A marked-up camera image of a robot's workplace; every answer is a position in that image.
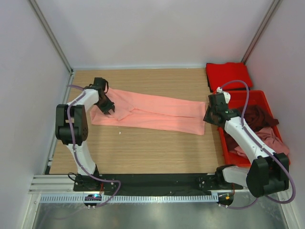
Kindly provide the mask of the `salmon pink t shirt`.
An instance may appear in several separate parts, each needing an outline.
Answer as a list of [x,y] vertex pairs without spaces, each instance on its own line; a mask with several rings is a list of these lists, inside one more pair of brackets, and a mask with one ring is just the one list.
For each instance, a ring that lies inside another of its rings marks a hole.
[[133,93],[110,88],[107,96],[115,112],[90,110],[93,125],[137,127],[204,135],[205,103]]

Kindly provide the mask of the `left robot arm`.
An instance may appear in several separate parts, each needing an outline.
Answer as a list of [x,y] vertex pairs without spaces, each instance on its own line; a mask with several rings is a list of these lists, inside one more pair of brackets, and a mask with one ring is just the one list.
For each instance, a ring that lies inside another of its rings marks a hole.
[[108,81],[101,77],[94,78],[93,83],[85,87],[72,84],[68,87],[78,89],[81,93],[71,102],[57,105],[55,136],[70,150],[78,174],[87,176],[84,185],[95,191],[100,187],[102,179],[87,145],[89,127],[86,113],[96,106],[102,114],[111,115],[115,112],[115,104],[107,96]]

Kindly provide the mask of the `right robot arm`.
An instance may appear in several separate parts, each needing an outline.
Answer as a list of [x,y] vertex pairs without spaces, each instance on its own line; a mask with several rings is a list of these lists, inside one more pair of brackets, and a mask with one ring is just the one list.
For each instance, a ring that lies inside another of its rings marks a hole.
[[256,198],[295,188],[289,174],[288,157],[264,144],[238,110],[229,109],[229,93],[212,94],[208,99],[204,121],[228,133],[251,163],[249,169],[236,165],[218,167],[214,178],[216,186],[225,189],[235,183],[248,188]]

